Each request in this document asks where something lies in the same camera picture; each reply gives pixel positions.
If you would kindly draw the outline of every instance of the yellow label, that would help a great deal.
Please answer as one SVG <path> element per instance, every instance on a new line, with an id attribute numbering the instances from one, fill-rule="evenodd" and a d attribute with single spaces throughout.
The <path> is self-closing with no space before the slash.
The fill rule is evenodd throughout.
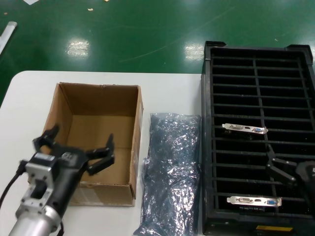
<path id="1" fill-rule="evenodd" d="M 293 228 L 287 228 L 287 227 L 274 227 L 274 226 L 262 226 L 258 225 L 257 230 L 273 230 L 273 231 L 285 231 L 285 232 L 290 232 L 293 230 Z"/>

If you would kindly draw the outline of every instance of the green floor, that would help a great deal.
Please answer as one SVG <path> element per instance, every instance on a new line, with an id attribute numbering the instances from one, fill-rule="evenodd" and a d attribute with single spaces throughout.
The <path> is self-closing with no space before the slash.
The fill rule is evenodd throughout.
<path id="1" fill-rule="evenodd" d="M 314 13 L 313 0 L 0 0 L 0 32 L 18 23 L 0 102 L 24 70 L 201 73 L 206 40 L 315 50 Z"/>

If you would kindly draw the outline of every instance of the white table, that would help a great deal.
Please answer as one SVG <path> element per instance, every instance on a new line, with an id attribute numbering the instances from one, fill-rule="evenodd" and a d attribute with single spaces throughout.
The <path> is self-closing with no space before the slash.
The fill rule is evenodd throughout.
<path id="1" fill-rule="evenodd" d="M 56 83 L 140 85 L 143 123 L 135 207 L 69 207 L 63 217 L 65 236 L 131 236 L 140 223 L 141 163 L 149 146 L 150 113 L 201 115 L 200 74 L 144 74 L 25 71 L 10 84 L 0 109 L 0 193 L 14 176 L 19 160 L 34 154 L 32 140 L 41 135 Z M 11 187 L 0 210 L 0 236 L 16 222 L 15 211 L 27 189 L 27 175 Z"/>

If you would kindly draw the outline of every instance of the silver cylinder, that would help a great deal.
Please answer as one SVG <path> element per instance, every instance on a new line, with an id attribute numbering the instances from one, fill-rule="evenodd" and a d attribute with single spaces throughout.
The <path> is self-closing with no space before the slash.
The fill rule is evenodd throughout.
<path id="1" fill-rule="evenodd" d="M 20 214 L 9 236 L 48 236 L 56 231 L 60 217 L 54 209 L 45 207 L 43 213 L 24 211 Z"/>

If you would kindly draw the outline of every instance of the cardboard box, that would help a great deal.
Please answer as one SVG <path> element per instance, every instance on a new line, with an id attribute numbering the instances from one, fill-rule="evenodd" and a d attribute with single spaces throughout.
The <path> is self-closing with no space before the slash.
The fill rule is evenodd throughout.
<path id="1" fill-rule="evenodd" d="M 94 176 L 84 173 L 72 205 L 134 206 L 142 113 L 140 86 L 57 84 L 44 128 L 60 126 L 57 142 L 89 150 L 114 134 L 115 164 Z"/>

